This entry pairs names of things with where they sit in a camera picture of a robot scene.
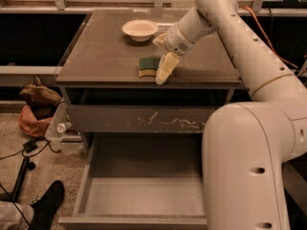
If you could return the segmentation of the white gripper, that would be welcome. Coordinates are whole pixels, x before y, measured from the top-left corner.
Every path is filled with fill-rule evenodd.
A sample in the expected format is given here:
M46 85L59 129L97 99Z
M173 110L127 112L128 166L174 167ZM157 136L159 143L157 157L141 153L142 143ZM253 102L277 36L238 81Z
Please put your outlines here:
M190 42L180 31L178 23L174 24L166 34L160 34L153 40L155 46L165 46L170 52L163 55L160 59L156 71L155 82L158 85L163 84L173 73L179 64L179 56L184 56L193 47Z

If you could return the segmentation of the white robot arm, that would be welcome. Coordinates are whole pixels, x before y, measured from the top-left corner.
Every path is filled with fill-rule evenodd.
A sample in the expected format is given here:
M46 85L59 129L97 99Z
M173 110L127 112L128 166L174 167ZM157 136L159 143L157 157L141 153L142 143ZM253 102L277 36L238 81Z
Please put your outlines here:
M195 6L154 44L167 55L155 81L171 76L180 57L217 32L248 91L246 103L216 110L202 135L208 230L290 230L282 165L307 151L307 89L241 19L236 0Z

